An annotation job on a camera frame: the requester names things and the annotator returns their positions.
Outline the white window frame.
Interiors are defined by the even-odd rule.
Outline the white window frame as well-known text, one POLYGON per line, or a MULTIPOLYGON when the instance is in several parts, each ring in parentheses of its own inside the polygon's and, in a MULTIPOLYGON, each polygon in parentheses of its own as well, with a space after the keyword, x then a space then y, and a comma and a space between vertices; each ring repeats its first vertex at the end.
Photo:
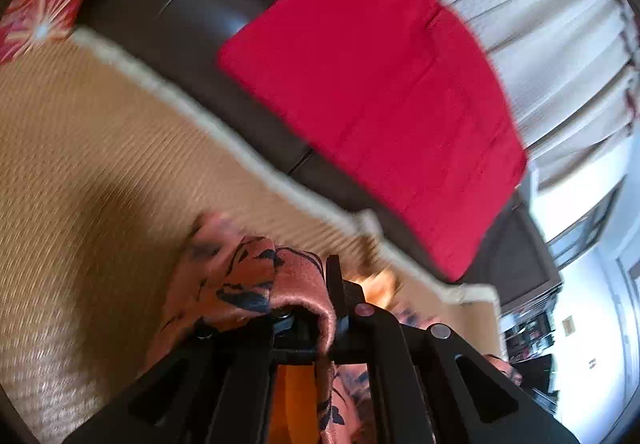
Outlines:
POLYGON ((572 174, 536 193, 532 215, 556 268, 562 270, 604 234, 631 172, 639 167, 639 132, 627 135, 572 174))

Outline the orange floral satin garment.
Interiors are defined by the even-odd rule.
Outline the orange floral satin garment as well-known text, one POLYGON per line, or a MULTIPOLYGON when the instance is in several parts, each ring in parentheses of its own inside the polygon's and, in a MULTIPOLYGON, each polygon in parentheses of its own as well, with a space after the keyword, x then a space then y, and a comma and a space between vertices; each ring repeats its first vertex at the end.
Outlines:
MULTIPOLYGON (((326 291, 326 268, 309 251, 249 235, 228 216, 200 214, 172 272, 160 328, 144 367, 151 369, 197 322, 220 331, 256 317, 300 308, 318 329, 320 353, 334 340, 337 317, 326 291)), ((279 367, 274 382, 268 440, 271 443, 373 443, 376 440, 367 367, 279 367)))

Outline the woven tan seat mat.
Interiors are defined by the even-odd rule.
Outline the woven tan seat mat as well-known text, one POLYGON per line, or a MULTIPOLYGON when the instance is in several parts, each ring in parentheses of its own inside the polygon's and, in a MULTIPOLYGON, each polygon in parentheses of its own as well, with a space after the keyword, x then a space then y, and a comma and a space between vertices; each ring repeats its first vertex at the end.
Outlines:
POLYGON ((79 29, 1 68, 1 385, 29 441, 58 443, 136 378, 196 217, 398 296, 477 351, 503 355, 488 286, 447 286, 382 234, 293 182, 122 48, 79 29))

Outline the dark brown leather sofa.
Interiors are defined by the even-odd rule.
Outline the dark brown leather sofa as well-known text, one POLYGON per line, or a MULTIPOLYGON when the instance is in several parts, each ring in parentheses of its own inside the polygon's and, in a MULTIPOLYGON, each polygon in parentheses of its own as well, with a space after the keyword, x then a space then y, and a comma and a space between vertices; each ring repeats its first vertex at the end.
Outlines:
POLYGON ((349 212, 372 211, 422 268, 433 262, 404 222, 335 169, 215 66, 227 40, 272 0, 84 0, 81 22, 175 83, 291 181, 349 212))

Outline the red quilted cushion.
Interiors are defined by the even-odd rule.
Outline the red quilted cushion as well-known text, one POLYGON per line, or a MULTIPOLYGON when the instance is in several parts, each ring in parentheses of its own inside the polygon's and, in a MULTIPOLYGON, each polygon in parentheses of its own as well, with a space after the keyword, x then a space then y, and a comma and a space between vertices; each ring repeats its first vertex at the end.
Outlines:
POLYGON ((439 0, 277 0, 220 69, 460 278, 526 167, 500 83, 439 0))

